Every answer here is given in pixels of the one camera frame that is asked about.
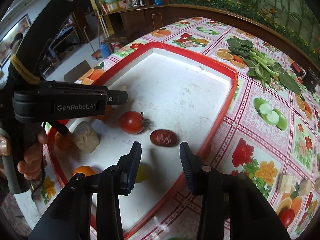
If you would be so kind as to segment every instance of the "fingernail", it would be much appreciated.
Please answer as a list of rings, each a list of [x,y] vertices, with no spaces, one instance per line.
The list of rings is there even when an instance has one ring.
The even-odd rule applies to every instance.
[[[7,141],[1,140],[0,141],[0,155],[1,156],[8,156],[10,152],[8,151]]]

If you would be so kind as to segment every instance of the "picture frame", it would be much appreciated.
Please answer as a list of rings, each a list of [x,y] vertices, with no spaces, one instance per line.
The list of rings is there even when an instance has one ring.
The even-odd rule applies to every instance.
[[[18,20],[18,22],[11,28],[11,30],[9,30],[6,33],[6,35],[1,39],[0,41],[0,67],[1,68],[3,68],[4,64],[10,58],[10,54],[11,54],[10,44],[12,43],[15,35],[21,32],[23,36],[25,36],[30,26],[31,26],[31,21],[28,14],[26,14],[20,20]]]

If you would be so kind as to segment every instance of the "red tomato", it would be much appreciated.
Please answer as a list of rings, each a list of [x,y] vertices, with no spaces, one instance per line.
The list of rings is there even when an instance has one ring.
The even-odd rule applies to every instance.
[[[143,113],[129,111],[124,113],[119,119],[121,129],[130,134],[140,133],[144,129],[145,124],[150,124],[149,119],[143,118]]]
[[[280,213],[280,220],[285,228],[287,228],[294,219],[294,210],[292,208],[288,208]]]

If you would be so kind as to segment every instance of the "black cable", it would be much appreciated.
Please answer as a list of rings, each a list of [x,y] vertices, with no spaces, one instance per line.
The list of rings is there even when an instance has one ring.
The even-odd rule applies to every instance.
[[[41,172],[42,172],[42,177],[41,177],[41,182],[38,186],[36,186],[32,191],[31,191],[31,199],[34,202],[34,194],[35,192],[42,186],[44,179],[45,179],[45,172],[44,172],[44,161],[43,161],[43,156],[42,156],[42,160],[41,160]]]

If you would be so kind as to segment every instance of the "person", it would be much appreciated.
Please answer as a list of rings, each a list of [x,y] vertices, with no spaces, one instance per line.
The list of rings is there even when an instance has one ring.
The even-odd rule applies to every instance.
[[[15,35],[15,37],[13,38],[13,41],[10,44],[11,56],[13,54],[16,54],[22,39],[23,39],[23,34],[22,33],[17,33]]]
[[[18,163],[18,171],[29,180],[35,179],[41,171],[43,144],[48,141],[47,134],[43,128],[39,131],[37,140],[34,145],[25,150],[24,160]],[[9,192],[3,167],[1,156],[8,156],[9,154],[11,154],[10,140],[0,135],[0,208],[17,234],[23,239],[27,239],[31,229],[23,217],[13,194]]]

